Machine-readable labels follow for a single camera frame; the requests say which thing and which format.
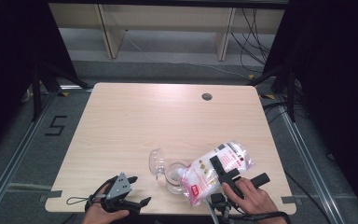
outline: gray floor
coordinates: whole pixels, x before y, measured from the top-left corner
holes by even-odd
[[[79,77],[89,84],[110,81],[244,85],[249,75],[259,75],[241,66],[241,49],[233,39],[229,42],[226,59],[218,62],[213,34],[208,33],[130,31],[114,60],[107,59],[100,31],[62,29],[62,36]],[[273,37],[261,35],[260,39],[270,47]],[[252,53],[262,59],[257,49]],[[242,55],[242,58],[247,68],[262,70],[262,64],[249,56]],[[60,82],[72,85],[64,79]],[[258,92],[262,95],[270,93],[272,82],[273,78],[258,85]],[[70,216],[47,212],[40,196],[47,195],[54,183],[89,96],[89,91],[70,91],[66,97],[54,97],[0,202],[0,223],[62,223]],[[276,102],[274,99],[261,101],[263,105]],[[266,117],[283,168],[321,204],[281,113],[274,107]],[[0,176],[26,134],[32,115],[32,102],[25,102],[7,127],[0,143]],[[56,124],[65,126],[62,134],[46,136],[46,133],[57,132],[49,127],[55,116],[66,116],[66,119],[56,121]],[[358,223],[358,200],[335,162],[326,158],[328,149],[302,105],[296,105],[296,125],[345,223]],[[289,178],[288,182],[297,200],[292,222],[327,223],[303,190]],[[80,223],[81,218],[82,214],[77,214],[68,223]]]

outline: human hand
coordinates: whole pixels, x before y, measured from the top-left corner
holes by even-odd
[[[278,208],[271,200],[269,195],[262,189],[256,189],[249,179],[241,178],[235,182],[237,188],[242,192],[244,198],[240,198],[227,183],[223,183],[223,191],[228,198],[237,204],[246,214],[266,214],[277,212]],[[282,217],[268,218],[258,221],[257,223],[286,223]]]
[[[101,190],[100,194],[104,193],[109,184],[105,185]],[[107,213],[103,210],[100,204],[101,199],[96,198],[93,204],[89,207],[86,215],[83,218],[82,224],[109,224],[115,220],[126,217],[130,211],[120,210],[114,213]]]

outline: clear plastic bag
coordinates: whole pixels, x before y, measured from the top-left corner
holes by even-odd
[[[191,205],[199,205],[220,187],[218,174],[210,162],[214,156],[218,157],[226,172],[237,168],[242,174],[254,164],[240,144],[227,142],[182,168],[181,184]]]

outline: floor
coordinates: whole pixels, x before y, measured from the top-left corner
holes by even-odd
[[[233,37],[225,60],[218,62],[213,34],[128,31],[118,56],[111,60],[107,58],[100,31],[61,29],[61,32],[79,77],[90,84],[152,80],[244,85],[250,75],[260,76],[263,68],[249,54],[241,54]],[[243,43],[242,34],[235,36]],[[274,35],[260,35],[259,41],[270,48],[273,38]],[[259,61],[264,61],[259,49],[250,47],[249,50]],[[59,81],[65,87],[73,85],[65,79]],[[284,94],[270,96],[272,82],[273,78],[257,86],[263,105],[277,103],[284,97]],[[0,223],[64,223],[67,218],[70,219],[65,223],[80,222],[82,214],[51,214],[44,209],[45,197],[90,96],[89,91],[68,92],[69,96],[43,96],[47,110],[37,124],[30,120],[32,101],[24,101],[7,128],[0,144]],[[266,109],[269,127],[296,198],[297,212],[291,216],[292,222],[358,223],[358,200],[334,160],[326,157],[328,149],[301,103],[299,93],[294,124],[284,113],[284,107]],[[66,118],[58,122],[64,125],[64,132],[58,137],[48,137],[46,133],[56,131],[50,128],[51,121],[63,115]],[[24,135],[31,136],[29,142],[22,141]],[[160,217],[159,221],[164,223],[164,220],[166,217]]]

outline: red label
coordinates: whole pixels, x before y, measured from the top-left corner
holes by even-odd
[[[197,185],[191,186],[191,191],[193,192],[194,196],[199,195],[199,189],[197,188]]]

